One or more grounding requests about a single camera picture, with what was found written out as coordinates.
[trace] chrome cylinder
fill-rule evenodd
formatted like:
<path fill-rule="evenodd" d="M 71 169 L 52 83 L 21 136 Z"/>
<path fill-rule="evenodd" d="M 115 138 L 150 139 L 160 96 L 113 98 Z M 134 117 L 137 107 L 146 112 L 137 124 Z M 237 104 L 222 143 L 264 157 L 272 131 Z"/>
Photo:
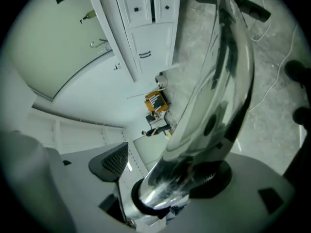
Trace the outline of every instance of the chrome cylinder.
<path fill-rule="evenodd" d="M 230 152 L 250 104 L 252 44 L 234 0 L 217 0 L 206 59 L 183 116 L 138 190 L 155 210 L 171 206 L 213 178 Z"/>

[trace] white wall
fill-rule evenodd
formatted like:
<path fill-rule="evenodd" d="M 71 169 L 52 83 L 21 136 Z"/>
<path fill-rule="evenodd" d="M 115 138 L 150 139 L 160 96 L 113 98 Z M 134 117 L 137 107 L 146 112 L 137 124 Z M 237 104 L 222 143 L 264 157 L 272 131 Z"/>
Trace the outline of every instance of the white wall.
<path fill-rule="evenodd" d="M 143 136 L 133 142 L 143 163 L 150 171 L 162 155 L 168 140 L 164 133 L 159 133 L 150 137 Z"/>
<path fill-rule="evenodd" d="M 126 140 L 126 141 L 128 142 L 128 147 L 131 150 L 131 155 L 132 155 L 134 162 L 136 163 L 136 165 L 139 166 L 140 172 L 142 173 L 143 177 L 146 177 L 149 171 L 146 168 L 146 165 L 143 163 L 140 157 L 140 154 L 138 153 L 134 143 L 129 140 Z"/>
<path fill-rule="evenodd" d="M 90 0 L 30 0 L 15 20 L 3 45 L 25 82 L 53 98 L 78 70 L 107 52 L 108 43 L 96 17 L 80 23 L 93 10 Z"/>
<path fill-rule="evenodd" d="M 157 88 L 154 77 L 138 82 L 127 69 L 115 69 L 118 60 L 112 52 L 83 68 L 57 94 L 53 102 L 38 98 L 35 106 L 63 116 L 114 126 L 126 126 L 134 118 L 147 115 L 144 93 Z"/>
<path fill-rule="evenodd" d="M 21 132 L 60 154 L 124 142 L 122 129 L 69 120 L 31 109 Z"/>
<path fill-rule="evenodd" d="M 147 170 L 150 171 L 164 151 L 168 140 L 165 138 L 164 133 L 152 137 L 142 136 L 141 131 L 148 131 L 151 127 L 154 129 L 166 125 L 165 120 L 160 120 L 151 124 L 150 127 L 145 116 L 141 115 L 133 119 L 123 132 L 127 141 L 133 142 L 132 147 L 135 147 Z"/>
<path fill-rule="evenodd" d="M 36 95 L 11 63 L 0 57 L 0 130 L 21 130 Z"/>

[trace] black mesh grille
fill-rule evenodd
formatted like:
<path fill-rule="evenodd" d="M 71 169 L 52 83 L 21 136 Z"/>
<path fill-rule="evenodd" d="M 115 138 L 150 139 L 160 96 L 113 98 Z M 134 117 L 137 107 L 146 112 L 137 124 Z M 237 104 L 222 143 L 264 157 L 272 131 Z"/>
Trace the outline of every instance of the black mesh grille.
<path fill-rule="evenodd" d="M 102 166 L 113 174 L 120 176 L 126 167 L 127 160 L 128 151 L 126 148 L 123 148 L 121 151 L 116 152 L 102 160 Z"/>
<path fill-rule="evenodd" d="M 128 143 L 95 156 L 88 163 L 89 170 L 104 182 L 119 180 L 128 162 Z"/>

